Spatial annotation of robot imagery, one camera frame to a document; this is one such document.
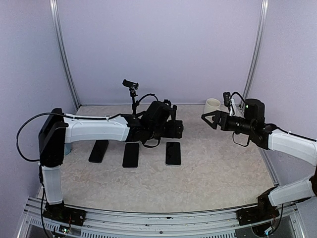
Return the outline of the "purple phone black screen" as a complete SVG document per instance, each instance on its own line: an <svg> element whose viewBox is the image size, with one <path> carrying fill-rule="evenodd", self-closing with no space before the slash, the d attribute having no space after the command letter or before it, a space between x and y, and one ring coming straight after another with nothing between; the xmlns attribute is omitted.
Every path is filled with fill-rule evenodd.
<svg viewBox="0 0 317 238"><path fill-rule="evenodd" d="M139 143L125 144L122 166L124 168L137 168L139 160Z"/></svg>

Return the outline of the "tall black phone stand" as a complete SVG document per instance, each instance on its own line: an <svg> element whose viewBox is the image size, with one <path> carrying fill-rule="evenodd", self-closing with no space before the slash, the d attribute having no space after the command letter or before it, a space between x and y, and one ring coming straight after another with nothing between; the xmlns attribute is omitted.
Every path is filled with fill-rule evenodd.
<svg viewBox="0 0 317 238"><path fill-rule="evenodd" d="M132 98L132 114L135 115L137 113L137 107L139 106L139 101L136 100L136 97L138 96L136 94L136 90L138 90L139 88L139 83L131 82L124 79L122 85L129 88L130 97Z"/></svg>

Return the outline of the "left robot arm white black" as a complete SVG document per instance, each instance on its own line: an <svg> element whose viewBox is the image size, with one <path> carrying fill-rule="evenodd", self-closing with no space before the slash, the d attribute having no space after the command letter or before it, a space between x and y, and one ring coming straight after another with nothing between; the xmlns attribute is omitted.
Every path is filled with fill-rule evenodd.
<svg viewBox="0 0 317 238"><path fill-rule="evenodd" d="M64 146L77 141L141 142L162 138L180 139L183 122L176 119L177 106L169 100L153 101L146 111L138 114L116 114L106 117L77 116L55 108L45 113L47 119L39 135L39 162L42 184L49 211L58 220L69 216L63 205L60 167L64 159Z"/></svg>

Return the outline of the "blue phone black screen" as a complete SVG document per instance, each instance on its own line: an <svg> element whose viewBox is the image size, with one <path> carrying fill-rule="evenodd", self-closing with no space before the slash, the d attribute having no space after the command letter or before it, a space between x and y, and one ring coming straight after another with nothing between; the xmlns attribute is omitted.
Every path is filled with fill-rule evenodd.
<svg viewBox="0 0 317 238"><path fill-rule="evenodd" d="M88 161L90 163L101 163L108 148L108 140L96 140L93 149L90 153Z"/></svg>

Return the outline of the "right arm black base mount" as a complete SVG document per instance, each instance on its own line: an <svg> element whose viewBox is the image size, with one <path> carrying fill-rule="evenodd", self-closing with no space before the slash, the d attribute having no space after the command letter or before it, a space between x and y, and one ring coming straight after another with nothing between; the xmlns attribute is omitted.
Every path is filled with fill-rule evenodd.
<svg viewBox="0 0 317 238"><path fill-rule="evenodd" d="M280 215L277 206L269 201L268 195L276 187L270 188L257 197L257 205L250 208L241 208L236 211L239 225L248 225L278 217Z"/></svg>

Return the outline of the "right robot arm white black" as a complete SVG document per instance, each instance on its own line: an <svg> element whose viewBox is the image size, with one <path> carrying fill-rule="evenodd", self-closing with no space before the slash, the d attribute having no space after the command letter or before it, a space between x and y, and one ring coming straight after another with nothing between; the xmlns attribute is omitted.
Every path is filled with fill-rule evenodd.
<svg viewBox="0 0 317 238"><path fill-rule="evenodd" d="M248 141L265 150L272 150L296 157L312 166L317 165L317 141L282 130L277 125L266 123L265 105L258 99L246 99L244 115L233 116L223 111L214 111L201 116L211 128L248 136ZM258 220L264 220L273 207L315 197L317 176L313 174L302 180L278 186L264 195L264 201L253 209Z"/></svg>

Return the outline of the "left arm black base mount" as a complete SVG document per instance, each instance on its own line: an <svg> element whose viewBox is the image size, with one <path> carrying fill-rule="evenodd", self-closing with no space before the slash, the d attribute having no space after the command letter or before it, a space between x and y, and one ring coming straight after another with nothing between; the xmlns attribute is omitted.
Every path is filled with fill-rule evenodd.
<svg viewBox="0 0 317 238"><path fill-rule="evenodd" d="M86 218L86 211L67 207L62 202L55 205L46 204L43 216L54 221L82 227Z"/></svg>

